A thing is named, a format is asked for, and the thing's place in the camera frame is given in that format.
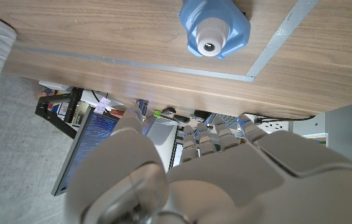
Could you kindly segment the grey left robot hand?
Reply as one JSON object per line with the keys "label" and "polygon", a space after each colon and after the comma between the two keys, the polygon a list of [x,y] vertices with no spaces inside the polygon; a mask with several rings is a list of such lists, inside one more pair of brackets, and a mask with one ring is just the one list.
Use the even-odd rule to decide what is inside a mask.
{"label": "grey left robot hand", "polygon": [[244,114],[238,124],[244,143],[215,119],[220,149],[203,124],[186,126],[180,164],[165,170],[130,107],[74,171],[66,222],[352,223],[350,159]]}

